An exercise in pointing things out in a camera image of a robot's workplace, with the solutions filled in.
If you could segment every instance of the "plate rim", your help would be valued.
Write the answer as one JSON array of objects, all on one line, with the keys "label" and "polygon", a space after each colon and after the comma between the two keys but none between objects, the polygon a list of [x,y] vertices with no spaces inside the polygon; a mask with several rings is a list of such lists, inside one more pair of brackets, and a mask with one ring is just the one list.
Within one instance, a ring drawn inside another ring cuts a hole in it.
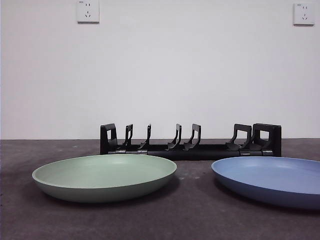
[{"label": "plate rim", "polygon": [[169,177],[171,175],[173,175],[176,171],[177,171],[177,164],[167,158],[164,157],[160,157],[160,156],[153,156],[153,155],[140,155],[140,156],[147,156],[147,157],[152,157],[152,158],[158,158],[158,159],[162,159],[162,160],[166,160],[168,163],[173,164],[173,170],[171,171],[171,173],[164,175],[162,177],[158,177],[156,179],[150,180],[150,181],[144,181],[144,182],[139,182],[139,183],[134,183],[134,184],[127,184],[127,185],[120,185],[120,186],[106,186],[106,187],[69,187],[69,186],[65,186],[65,185],[59,185],[59,184],[54,184],[54,183],[49,183],[47,181],[43,181],[40,180],[39,178],[36,177],[36,173],[37,171],[39,171],[41,168],[44,168],[48,165],[51,164],[55,164],[58,162],[63,162],[63,161],[68,161],[68,160],[72,160],[72,159],[84,159],[84,158],[92,158],[92,157],[111,157],[111,156],[139,156],[138,154],[104,154],[104,155],[89,155],[89,156],[79,156],[79,157],[72,157],[72,158],[67,158],[67,159],[62,159],[62,160],[58,160],[58,161],[53,161],[50,163],[47,163],[45,165],[42,165],[38,168],[36,168],[31,176],[33,178],[33,180],[36,183],[40,183],[46,186],[50,186],[50,187],[56,187],[56,188],[62,188],[62,189],[73,189],[73,190],[99,190],[99,189],[116,189],[116,188],[124,188],[124,187],[130,187],[130,186],[137,186],[137,185],[142,185],[142,184],[147,184],[147,183],[151,183],[160,179],[164,179],[166,177]]},{"label": "plate rim", "polygon": [[311,193],[311,192],[299,192],[299,191],[289,191],[289,190],[283,190],[283,189],[276,189],[276,188],[269,188],[269,187],[263,187],[263,186],[258,186],[258,185],[253,185],[247,182],[242,182],[239,180],[235,180],[232,177],[227,177],[222,175],[221,173],[219,173],[216,169],[215,169],[215,163],[222,161],[222,160],[226,160],[226,159],[247,159],[247,158],[263,158],[263,159],[268,159],[268,158],[272,158],[272,159],[295,159],[295,160],[304,160],[304,161],[311,161],[311,162],[316,162],[320,164],[320,161],[316,161],[316,160],[310,160],[310,159],[303,159],[303,158],[295,158],[295,157],[281,157],[281,156],[235,156],[235,157],[226,157],[223,159],[219,159],[217,161],[214,161],[211,164],[211,169],[213,170],[213,172],[215,174],[218,174],[224,178],[230,179],[234,182],[240,183],[240,184],[245,184],[251,187],[255,187],[255,188],[261,188],[261,189],[265,189],[265,190],[271,190],[271,191],[278,191],[278,192],[283,192],[283,193],[292,193],[292,194],[301,194],[301,195],[316,195],[316,196],[320,196],[320,192],[319,193]]}]

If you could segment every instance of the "black dish rack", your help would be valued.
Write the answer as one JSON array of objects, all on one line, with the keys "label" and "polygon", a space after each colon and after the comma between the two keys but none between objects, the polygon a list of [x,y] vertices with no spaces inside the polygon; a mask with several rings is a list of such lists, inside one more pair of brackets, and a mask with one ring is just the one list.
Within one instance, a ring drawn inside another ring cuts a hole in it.
[{"label": "black dish rack", "polygon": [[[256,123],[235,124],[233,137],[225,144],[201,144],[201,126],[192,124],[191,137],[181,143],[180,124],[176,125],[175,137],[167,144],[150,144],[151,124],[147,127],[147,138],[141,144],[132,144],[133,124],[125,127],[125,140],[118,144],[114,123],[100,126],[100,154],[142,154],[170,159],[173,161],[206,161],[241,156],[281,157],[281,126]],[[243,144],[236,144],[238,131],[246,132]],[[268,139],[261,138],[261,131],[268,132]]]}]

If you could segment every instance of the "plate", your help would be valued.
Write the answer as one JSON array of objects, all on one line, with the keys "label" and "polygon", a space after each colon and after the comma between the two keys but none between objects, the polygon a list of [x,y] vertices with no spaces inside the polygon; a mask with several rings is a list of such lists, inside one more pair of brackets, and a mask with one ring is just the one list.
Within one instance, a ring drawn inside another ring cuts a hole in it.
[{"label": "plate", "polygon": [[33,171],[37,186],[55,198],[78,203],[132,199],[164,186],[177,165],[168,159],[136,154],[70,158]]},{"label": "plate", "polygon": [[217,179],[245,197],[283,207],[320,209],[320,162],[288,157],[231,157],[211,165]]}]

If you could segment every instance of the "electrical outlet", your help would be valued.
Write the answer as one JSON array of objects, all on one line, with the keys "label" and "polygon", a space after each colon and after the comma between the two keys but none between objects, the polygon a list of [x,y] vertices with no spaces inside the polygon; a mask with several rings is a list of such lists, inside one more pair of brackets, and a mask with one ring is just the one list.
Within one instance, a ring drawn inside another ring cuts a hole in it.
[{"label": "electrical outlet", "polygon": [[78,24],[98,24],[100,21],[99,0],[78,0],[76,19]]},{"label": "electrical outlet", "polygon": [[294,25],[314,25],[315,9],[313,3],[295,3],[293,16]]}]

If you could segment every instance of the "concrete floor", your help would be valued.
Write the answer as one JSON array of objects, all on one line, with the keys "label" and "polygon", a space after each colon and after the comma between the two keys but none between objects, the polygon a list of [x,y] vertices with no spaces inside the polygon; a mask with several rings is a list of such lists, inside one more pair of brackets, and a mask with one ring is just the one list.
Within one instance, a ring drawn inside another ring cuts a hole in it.
[{"label": "concrete floor", "polygon": [[[320,139],[283,139],[282,148],[284,157],[320,161]],[[320,211],[241,197],[215,180],[212,161],[177,161],[162,189],[109,204],[58,200],[32,180],[44,164],[97,154],[98,140],[2,140],[1,239],[320,239]]]}]

